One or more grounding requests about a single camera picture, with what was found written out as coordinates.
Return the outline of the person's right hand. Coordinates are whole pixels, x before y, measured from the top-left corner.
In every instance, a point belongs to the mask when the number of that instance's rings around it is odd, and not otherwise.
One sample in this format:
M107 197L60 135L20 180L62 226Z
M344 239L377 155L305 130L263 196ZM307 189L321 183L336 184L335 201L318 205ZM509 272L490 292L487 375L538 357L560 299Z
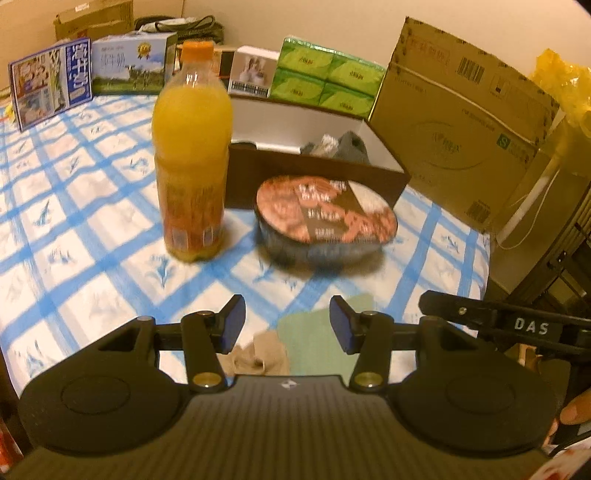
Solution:
M518 344L528 370L525 403L543 430L548 454L590 446L590 348L544 342Z

